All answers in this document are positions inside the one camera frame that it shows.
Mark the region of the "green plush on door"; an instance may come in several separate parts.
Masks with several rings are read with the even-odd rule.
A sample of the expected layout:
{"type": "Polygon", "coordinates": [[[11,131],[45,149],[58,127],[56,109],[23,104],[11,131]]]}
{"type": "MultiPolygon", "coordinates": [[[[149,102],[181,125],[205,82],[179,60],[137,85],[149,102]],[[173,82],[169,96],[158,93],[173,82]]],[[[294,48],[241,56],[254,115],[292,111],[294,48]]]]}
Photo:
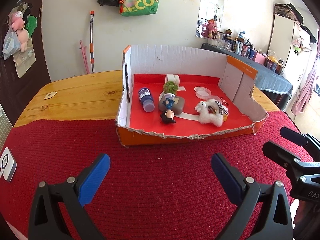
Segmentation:
{"type": "Polygon", "coordinates": [[[29,15],[27,17],[27,24],[25,25],[25,29],[28,31],[29,37],[32,36],[36,27],[37,27],[37,18],[35,16],[29,15]]]}

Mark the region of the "small wooden tag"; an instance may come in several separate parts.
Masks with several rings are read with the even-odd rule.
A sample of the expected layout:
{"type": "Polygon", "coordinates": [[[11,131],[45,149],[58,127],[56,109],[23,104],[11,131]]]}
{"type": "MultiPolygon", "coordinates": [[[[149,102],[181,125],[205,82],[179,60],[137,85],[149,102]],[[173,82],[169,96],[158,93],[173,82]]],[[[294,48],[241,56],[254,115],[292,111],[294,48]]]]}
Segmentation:
{"type": "Polygon", "coordinates": [[[54,97],[56,94],[57,94],[57,92],[50,92],[44,97],[44,100],[50,99],[50,98],[54,97]]]}

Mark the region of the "red knitted table cloth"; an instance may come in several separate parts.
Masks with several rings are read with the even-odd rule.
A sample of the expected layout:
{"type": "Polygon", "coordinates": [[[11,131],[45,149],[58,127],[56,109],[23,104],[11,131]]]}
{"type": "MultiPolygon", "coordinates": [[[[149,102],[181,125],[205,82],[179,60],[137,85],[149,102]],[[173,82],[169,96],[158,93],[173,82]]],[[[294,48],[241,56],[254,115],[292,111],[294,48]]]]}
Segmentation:
{"type": "Polygon", "coordinates": [[[106,153],[111,168],[86,205],[106,239],[214,239],[235,206],[212,171],[212,155],[223,154],[259,183],[280,180],[290,191],[285,170],[262,152],[263,144],[273,141],[311,160],[303,148],[280,136],[284,126],[293,128],[293,123],[284,113],[271,112],[255,135],[127,148],[112,120],[38,120],[13,128],[5,142],[17,169],[11,182],[1,181],[1,214],[27,235],[38,184],[62,183],[106,153]]]}

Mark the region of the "green fuzzy plush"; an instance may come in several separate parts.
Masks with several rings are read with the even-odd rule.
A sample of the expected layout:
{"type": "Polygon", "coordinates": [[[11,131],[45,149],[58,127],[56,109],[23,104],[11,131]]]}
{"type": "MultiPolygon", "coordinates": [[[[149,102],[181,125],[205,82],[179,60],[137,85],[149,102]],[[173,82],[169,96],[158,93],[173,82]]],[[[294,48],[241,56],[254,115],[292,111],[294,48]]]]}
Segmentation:
{"type": "Polygon", "coordinates": [[[176,83],[174,83],[174,81],[167,81],[164,85],[163,85],[163,92],[165,94],[174,94],[176,95],[177,91],[178,91],[179,86],[176,85],[176,83]]]}

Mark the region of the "small blue black figurine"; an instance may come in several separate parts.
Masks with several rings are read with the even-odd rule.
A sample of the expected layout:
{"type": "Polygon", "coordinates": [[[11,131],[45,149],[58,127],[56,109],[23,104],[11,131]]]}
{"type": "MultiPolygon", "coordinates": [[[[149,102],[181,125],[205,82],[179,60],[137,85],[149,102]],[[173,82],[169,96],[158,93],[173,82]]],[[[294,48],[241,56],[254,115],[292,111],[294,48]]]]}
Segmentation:
{"type": "Polygon", "coordinates": [[[162,101],[162,105],[165,107],[160,114],[161,120],[164,124],[175,124],[176,120],[174,119],[175,113],[172,108],[175,103],[175,94],[167,93],[164,94],[164,99],[162,101]]]}

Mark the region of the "white wardrobe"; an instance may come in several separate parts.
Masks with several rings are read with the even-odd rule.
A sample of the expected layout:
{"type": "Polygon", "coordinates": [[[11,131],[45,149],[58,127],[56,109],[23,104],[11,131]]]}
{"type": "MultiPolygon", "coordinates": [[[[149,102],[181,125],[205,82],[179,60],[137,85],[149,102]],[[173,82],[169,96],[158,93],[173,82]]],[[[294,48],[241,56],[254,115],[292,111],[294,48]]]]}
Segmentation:
{"type": "Polygon", "coordinates": [[[286,110],[296,96],[306,71],[313,65],[317,44],[310,43],[310,35],[295,21],[274,15],[269,50],[284,61],[280,73],[292,85],[289,99],[281,100],[279,108],[286,110]]]}

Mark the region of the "orange white cardboard box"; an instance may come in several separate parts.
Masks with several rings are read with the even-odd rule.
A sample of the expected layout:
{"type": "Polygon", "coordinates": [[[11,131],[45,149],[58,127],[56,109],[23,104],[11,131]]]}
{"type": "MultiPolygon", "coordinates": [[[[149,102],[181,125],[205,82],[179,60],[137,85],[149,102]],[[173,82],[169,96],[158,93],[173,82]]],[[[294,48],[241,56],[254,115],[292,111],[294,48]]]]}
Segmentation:
{"type": "Polygon", "coordinates": [[[220,139],[254,134],[268,118],[267,111],[253,99],[257,70],[242,61],[209,50],[165,46],[130,45],[123,50],[123,92],[116,116],[119,141],[124,146],[168,144],[197,139],[220,139]],[[164,124],[158,103],[164,96],[167,74],[177,74],[177,96],[185,99],[183,112],[175,124],[164,124]],[[138,92],[146,87],[155,109],[147,113],[138,92]],[[200,101],[195,87],[205,87],[217,95],[229,110],[221,127],[199,123],[195,111],[200,101]]]}

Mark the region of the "pink plastic hanger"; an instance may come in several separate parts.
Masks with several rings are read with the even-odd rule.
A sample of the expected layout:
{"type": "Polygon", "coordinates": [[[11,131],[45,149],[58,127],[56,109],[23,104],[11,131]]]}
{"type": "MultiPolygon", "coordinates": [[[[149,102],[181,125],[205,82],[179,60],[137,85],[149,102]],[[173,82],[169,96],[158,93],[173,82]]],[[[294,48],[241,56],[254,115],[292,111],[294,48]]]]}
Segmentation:
{"type": "Polygon", "coordinates": [[[89,74],[90,70],[89,70],[88,60],[87,60],[87,55],[86,55],[86,46],[83,45],[83,42],[81,40],[79,41],[79,43],[80,43],[80,51],[81,51],[82,59],[84,62],[86,74],[89,74]]]}

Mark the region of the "pink curtain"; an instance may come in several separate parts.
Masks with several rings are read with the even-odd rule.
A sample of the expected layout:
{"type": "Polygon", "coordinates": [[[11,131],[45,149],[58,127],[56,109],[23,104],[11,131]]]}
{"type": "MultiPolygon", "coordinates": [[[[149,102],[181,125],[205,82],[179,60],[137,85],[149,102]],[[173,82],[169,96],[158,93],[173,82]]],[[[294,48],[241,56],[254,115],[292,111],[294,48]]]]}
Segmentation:
{"type": "Polygon", "coordinates": [[[299,113],[303,113],[307,104],[310,101],[312,96],[313,87],[315,84],[316,74],[317,74],[317,61],[319,60],[319,37],[317,42],[317,50],[316,50],[316,57],[313,62],[313,66],[308,73],[306,78],[306,82],[304,86],[300,89],[298,96],[291,108],[291,112],[294,116],[297,116],[299,113]]]}

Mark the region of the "purple plastic bottle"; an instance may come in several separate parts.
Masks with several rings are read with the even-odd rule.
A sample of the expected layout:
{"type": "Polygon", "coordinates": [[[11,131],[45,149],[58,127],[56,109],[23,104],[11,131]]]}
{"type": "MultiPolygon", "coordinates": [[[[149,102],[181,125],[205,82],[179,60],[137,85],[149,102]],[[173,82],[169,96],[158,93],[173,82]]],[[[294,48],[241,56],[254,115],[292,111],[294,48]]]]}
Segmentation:
{"type": "Polygon", "coordinates": [[[155,109],[153,96],[148,88],[141,88],[138,92],[138,97],[145,112],[150,113],[155,109]]]}

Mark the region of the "dark covered side table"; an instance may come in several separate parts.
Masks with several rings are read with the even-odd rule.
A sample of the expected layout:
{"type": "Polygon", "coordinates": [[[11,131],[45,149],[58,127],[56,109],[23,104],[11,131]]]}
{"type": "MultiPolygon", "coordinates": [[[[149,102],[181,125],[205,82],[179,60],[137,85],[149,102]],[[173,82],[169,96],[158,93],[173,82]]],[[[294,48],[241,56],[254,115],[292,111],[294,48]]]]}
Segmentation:
{"type": "Polygon", "coordinates": [[[225,49],[216,48],[203,43],[201,49],[232,56],[258,71],[255,86],[261,90],[281,111],[285,111],[289,100],[292,97],[293,85],[283,76],[280,76],[265,66],[260,65],[246,57],[225,49]]]}

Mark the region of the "dark brown door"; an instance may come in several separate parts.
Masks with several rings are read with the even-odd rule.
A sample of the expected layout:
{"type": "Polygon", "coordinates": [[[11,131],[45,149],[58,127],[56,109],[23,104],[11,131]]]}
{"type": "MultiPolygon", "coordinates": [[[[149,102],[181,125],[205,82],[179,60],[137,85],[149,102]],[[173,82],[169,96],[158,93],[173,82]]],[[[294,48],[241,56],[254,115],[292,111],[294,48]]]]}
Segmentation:
{"type": "Polygon", "coordinates": [[[1,107],[14,125],[25,107],[46,84],[51,82],[42,41],[42,0],[19,0],[9,12],[23,12],[23,20],[37,19],[26,51],[1,59],[1,107]]]}

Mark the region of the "pink plush toys hanging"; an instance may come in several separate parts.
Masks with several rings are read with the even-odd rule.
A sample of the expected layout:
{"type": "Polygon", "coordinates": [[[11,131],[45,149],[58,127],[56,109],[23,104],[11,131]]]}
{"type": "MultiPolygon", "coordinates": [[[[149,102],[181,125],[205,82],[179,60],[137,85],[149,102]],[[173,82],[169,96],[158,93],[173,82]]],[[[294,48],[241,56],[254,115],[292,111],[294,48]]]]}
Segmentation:
{"type": "Polygon", "coordinates": [[[25,52],[28,46],[29,33],[24,28],[25,21],[23,20],[23,12],[17,11],[11,15],[11,28],[16,32],[18,40],[20,42],[21,52],[25,52]]]}

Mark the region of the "clear round container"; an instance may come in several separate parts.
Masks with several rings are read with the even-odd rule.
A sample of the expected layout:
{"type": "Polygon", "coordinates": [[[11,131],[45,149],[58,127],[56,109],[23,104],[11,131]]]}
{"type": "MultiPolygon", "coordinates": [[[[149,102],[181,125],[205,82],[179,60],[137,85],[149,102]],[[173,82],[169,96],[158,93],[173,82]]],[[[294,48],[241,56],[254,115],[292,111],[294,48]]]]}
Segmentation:
{"type": "Polygon", "coordinates": [[[211,96],[211,91],[205,87],[195,87],[195,95],[197,98],[206,100],[209,96],[211,96]]]}

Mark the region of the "pink rabbit plush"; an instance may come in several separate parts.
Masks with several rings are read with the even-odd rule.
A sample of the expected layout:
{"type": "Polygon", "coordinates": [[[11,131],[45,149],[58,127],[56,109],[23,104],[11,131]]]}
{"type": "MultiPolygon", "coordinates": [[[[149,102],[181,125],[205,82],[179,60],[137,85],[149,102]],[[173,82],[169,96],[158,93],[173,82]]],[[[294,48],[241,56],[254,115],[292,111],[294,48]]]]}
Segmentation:
{"type": "Polygon", "coordinates": [[[217,26],[214,19],[207,20],[202,26],[202,37],[213,39],[217,33],[217,26]]]}

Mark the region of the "grey square case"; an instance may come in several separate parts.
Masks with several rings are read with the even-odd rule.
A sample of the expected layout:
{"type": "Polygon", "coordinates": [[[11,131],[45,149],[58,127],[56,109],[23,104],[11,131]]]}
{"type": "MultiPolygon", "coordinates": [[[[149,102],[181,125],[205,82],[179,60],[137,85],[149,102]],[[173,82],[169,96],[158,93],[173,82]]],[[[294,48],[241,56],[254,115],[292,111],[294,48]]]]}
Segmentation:
{"type": "MultiPolygon", "coordinates": [[[[163,104],[164,101],[165,101],[165,98],[162,97],[158,103],[158,109],[161,112],[166,110],[166,106],[163,104]]],[[[180,96],[177,96],[174,98],[174,103],[171,110],[175,113],[175,115],[179,115],[183,112],[184,106],[185,106],[185,99],[180,96]]]]}

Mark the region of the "white fluffy plush toy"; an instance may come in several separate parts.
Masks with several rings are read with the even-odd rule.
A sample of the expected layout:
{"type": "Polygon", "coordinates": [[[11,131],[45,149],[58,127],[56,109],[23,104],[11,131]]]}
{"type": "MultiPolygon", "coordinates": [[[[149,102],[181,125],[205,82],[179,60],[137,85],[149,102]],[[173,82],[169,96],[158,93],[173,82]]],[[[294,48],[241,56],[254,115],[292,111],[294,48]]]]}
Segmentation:
{"type": "Polygon", "coordinates": [[[216,127],[221,127],[223,124],[223,115],[228,114],[228,108],[221,102],[210,99],[208,101],[200,101],[195,111],[199,114],[199,123],[213,124],[216,127]]]}

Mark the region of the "yellow bottle cap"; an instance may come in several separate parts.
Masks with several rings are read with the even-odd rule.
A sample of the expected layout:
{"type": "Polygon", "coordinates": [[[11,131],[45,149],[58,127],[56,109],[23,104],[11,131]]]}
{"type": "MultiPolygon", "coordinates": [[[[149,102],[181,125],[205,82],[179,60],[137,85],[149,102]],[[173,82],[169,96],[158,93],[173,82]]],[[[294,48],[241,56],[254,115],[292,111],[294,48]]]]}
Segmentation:
{"type": "Polygon", "coordinates": [[[223,115],[223,122],[225,122],[227,120],[227,118],[228,118],[228,114],[224,114],[223,115]]]}

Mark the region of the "clear square small box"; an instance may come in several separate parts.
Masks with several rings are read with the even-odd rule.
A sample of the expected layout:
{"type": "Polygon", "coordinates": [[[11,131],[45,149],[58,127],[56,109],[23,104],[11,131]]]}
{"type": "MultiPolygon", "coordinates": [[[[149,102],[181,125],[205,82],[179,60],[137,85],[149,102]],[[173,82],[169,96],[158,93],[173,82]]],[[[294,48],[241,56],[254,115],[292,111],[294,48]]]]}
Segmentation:
{"type": "Polygon", "coordinates": [[[217,95],[210,95],[207,97],[207,101],[210,100],[210,99],[213,99],[213,100],[216,100],[216,101],[219,101],[221,103],[223,103],[223,101],[217,96],[217,95]]]}

